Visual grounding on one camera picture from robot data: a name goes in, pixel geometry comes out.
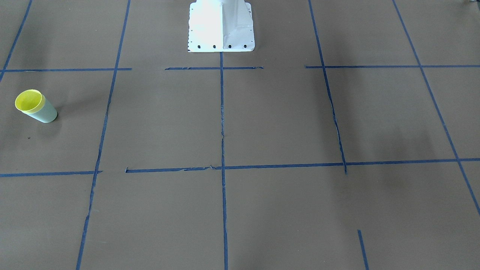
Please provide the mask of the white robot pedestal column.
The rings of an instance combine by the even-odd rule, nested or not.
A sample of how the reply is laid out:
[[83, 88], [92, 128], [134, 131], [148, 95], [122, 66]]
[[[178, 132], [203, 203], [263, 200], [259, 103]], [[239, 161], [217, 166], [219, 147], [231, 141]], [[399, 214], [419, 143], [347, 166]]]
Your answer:
[[252, 6], [244, 0], [197, 0], [189, 7], [189, 53], [251, 52]]

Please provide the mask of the green plastic cup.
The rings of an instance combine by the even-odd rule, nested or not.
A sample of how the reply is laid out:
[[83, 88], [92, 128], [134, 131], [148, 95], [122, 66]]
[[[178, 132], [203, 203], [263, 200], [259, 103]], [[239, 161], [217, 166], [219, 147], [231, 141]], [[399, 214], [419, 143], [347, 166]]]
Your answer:
[[57, 118], [58, 112], [53, 107], [53, 105], [48, 100], [46, 100], [46, 105], [42, 110], [40, 110], [35, 114], [28, 114], [28, 115], [42, 123], [50, 123]]

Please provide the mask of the yellow plastic cup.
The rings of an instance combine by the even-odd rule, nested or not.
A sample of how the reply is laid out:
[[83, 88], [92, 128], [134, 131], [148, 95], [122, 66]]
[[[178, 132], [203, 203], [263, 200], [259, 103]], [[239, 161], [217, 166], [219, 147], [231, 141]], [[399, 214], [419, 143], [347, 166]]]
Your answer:
[[20, 93], [15, 101], [17, 110], [25, 114], [35, 114], [46, 105], [46, 97], [38, 90], [29, 89]]

